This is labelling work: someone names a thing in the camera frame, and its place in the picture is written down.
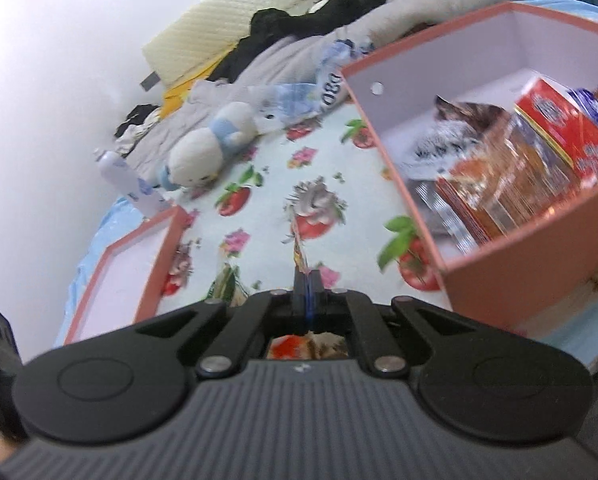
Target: floral tablecloth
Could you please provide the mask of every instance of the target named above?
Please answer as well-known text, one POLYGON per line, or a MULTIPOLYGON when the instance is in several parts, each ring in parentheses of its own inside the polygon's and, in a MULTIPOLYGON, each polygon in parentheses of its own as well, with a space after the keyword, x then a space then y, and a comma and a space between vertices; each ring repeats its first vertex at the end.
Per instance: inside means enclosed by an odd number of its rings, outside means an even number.
POLYGON ((205 298, 226 260, 238 267, 246 293, 292 287, 289 204, 308 263, 326 287, 358 290, 376 303, 407 294, 449 307, 353 104, 260 137, 203 196, 170 195, 195 222, 182 239, 187 283, 179 288, 186 280, 173 277, 159 313, 205 298))

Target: plush toy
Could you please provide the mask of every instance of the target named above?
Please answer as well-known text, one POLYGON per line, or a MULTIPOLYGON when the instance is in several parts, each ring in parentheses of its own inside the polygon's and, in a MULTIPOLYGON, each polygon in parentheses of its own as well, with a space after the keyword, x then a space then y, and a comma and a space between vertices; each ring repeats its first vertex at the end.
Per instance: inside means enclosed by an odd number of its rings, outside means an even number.
POLYGON ((211 183, 223 167, 257 137, 254 110, 246 103, 223 107, 205 128, 192 130, 174 145, 157 172, 168 191, 211 183))

